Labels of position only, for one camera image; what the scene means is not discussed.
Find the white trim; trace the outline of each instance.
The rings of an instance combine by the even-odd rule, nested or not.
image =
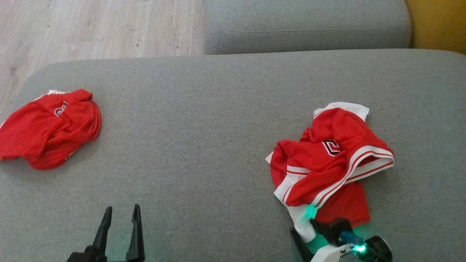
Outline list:
[[[305,178],[307,175],[304,174],[294,174],[294,173],[289,173],[287,172],[287,176],[292,176],[298,178],[298,181]]]
[[[329,110],[329,109],[334,109],[334,108],[341,108],[343,110],[352,112],[356,114],[358,117],[360,117],[364,122],[366,122],[366,116],[369,114],[369,108],[356,104],[356,103],[348,103],[348,102],[333,102],[327,105],[325,108],[319,108],[316,111],[314,111],[314,119],[320,115],[320,113]]]
[[[314,219],[317,214],[317,209],[310,205],[301,205],[297,207],[291,207],[283,203],[288,209],[296,231],[301,236],[304,242],[310,242],[315,238],[315,230],[311,225],[309,219]]]
[[[285,203],[287,202],[288,196],[290,196],[290,192],[291,192],[291,190],[293,190],[293,186],[295,184],[296,184],[296,182],[293,183],[290,187],[287,188],[287,190],[285,191],[285,195],[283,196],[283,199],[281,199],[283,202],[285,202]]]
[[[378,154],[386,154],[387,156],[380,156],[376,155],[372,152],[378,153]],[[332,184],[328,188],[320,191],[314,198],[314,200],[311,202],[311,205],[316,207],[316,208],[321,208],[322,205],[327,201],[327,199],[340,187],[343,186],[345,181],[351,176],[351,174],[354,172],[355,168],[357,165],[364,160],[368,156],[375,156],[379,158],[389,158],[393,160],[393,154],[390,151],[387,151],[382,148],[378,148],[375,146],[371,145],[365,145],[356,150],[356,152],[351,156],[349,159],[349,169],[346,172],[345,176],[341,178],[339,181],[336,183]]]
[[[50,94],[66,94],[68,92],[62,92],[62,91],[57,91],[57,90],[49,90],[47,94],[39,97],[39,98],[36,98],[34,99],[34,101],[38,100],[38,99],[41,99],[42,97],[46,96],[46,95],[50,95]]]
[[[300,174],[309,174],[311,172],[309,169],[304,167],[297,167],[292,165],[287,165],[288,172],[300,173]]]
[[[289,192],[291,191],[290,187],[292,187],[294,184],[296,184],[296,182],[298,182],[299,180],[305,177],[306,177],[305,175],[287,174],[285,176],[285,179],[280,183],[280,185],[275,190],[274,195],[280,201],[283,201],[284,199],[285,200],[284,202],[286,202],[286,199],[288,199]]]
[[[346,180],[345,184],[348,184],[348,183],[351,183],[351,182],[354,182],[354,181],[358,181],[360,179],[363,179],[363,178],[366,178],[366,177],[369,177],[377,172],[380,172],[382,170],[385,170],[387,168],[390,168],[390,167],[393,167],[393,161],[391,162],[390,165],[386,165],[384,167],[381,167],[381,168],[375,168],[375,169],[372,169],[370,172],[367,172],[366,174],[362,175],[362,176],[351,176],[350,178],[348,178],[348,180]]]
[[[274,152],[272,151],[266,158],[265,160],[267,161],[267,163],[270,165],[270,162],[272,162],[272,155],[274,154]]]
[[[74,150],[73,152],[71,152],[66,158],[65,160],[68,160],[69,156],[71,156],[74,152],[76,152],[76,150]]]
[[[362,178],[365,178],[365,177],[368,177],[368,175],[364,175],[364,176],[361,176],[359,177],[361,174],[364,174],[364,173],[368,173],[374,169],[377,169],[378,171],[380,170],[383,170],[383,169],[378,169],[379,167],[381,166],[384,166],[386,164],[389,164],[389,163],[392,163],[391,166],[393,166],[393,159],[391,158],[379,158],[379,159],[376,159],[372,162],[369,162],[363,166],[358,166],[354,169],[354,172],[349,176],[348,178],[348,181],[346,181],[345,184],[348,184],[349,183],[349,180],[352,179],[352,178],[356,178],[356,179],[352,179],[350,182],[353,182],[353,181],[356,181],[356,180],[360,180]]]

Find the red fabric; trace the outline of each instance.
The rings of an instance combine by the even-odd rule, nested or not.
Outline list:
[[[340,108],[323,111],[313,120],[312,127],[305,130],[299,142],[283,140],[274,149],[270,167],[276,187],[285,179],[287,172],[292,173],[288,166],[309,170],[308,173],[297,173],[305,177],[290,186],[282,200],[289,206],[308,204],[318,208],[325,202],[325,197],[338,189],[335,184],[342,186],[343,183],[339,181],[348,179],[345,178],[348,170],[356,168],[356,162],[350,161],[351,157],[366,145],[388,151],[389,154],[364,152],[357,158],[366,158],[363,163],[378,159],[369,158],[370,154],[393,158],[393,151],[356,114]],[[319,196],[326,190],[330,192]]]
[[[0,128],[0,160],[23,157],[36,169],[63,164],[82,144],[97,138],[101,115],[92,94],[79,89],[32,101]]]
[[[364,188],[359,182],[342,186],[317,211],[315,220],[330,223],[337,217],[347,218],[353,228],[370,221]]]

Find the jersey number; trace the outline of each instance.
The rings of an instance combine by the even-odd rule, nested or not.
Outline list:
[[[55,115],[59,117],[63,113],[63,111],[65,111],[67,105],[68,103],[66,101],[63,101],[62,107],[55,109]]]
[[[329,155],[332,157],[338,155],[338,153],[341,153],[340,146],[333,139],[324,140],[322,141],[322,144],[325,146],[325,149],[327,149],[327,153],[329,153]]]

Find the gray cushion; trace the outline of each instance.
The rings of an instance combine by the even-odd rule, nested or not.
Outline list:
[[[205,54],[407,48],[404,0],[208,0]]]
[[[334,101],[370,108],[395,166],[363,179],[395,261],[459,261],[466,227],[466,56],[432,50],[310,51],[50,65],[49,89],[94,93],[99,138],[62,166],[0,163],[0,261],[63,262],[114,207],[107,254],[123,259],[133,205],[147,261],[300,261],[264,158]],[[322,239],[311,242],[312,249]]]

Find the wooden floor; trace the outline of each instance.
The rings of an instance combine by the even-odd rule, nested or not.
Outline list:
[[[204,0],[0,0],[0,123],[46,65],[201,55],[203,10]]]

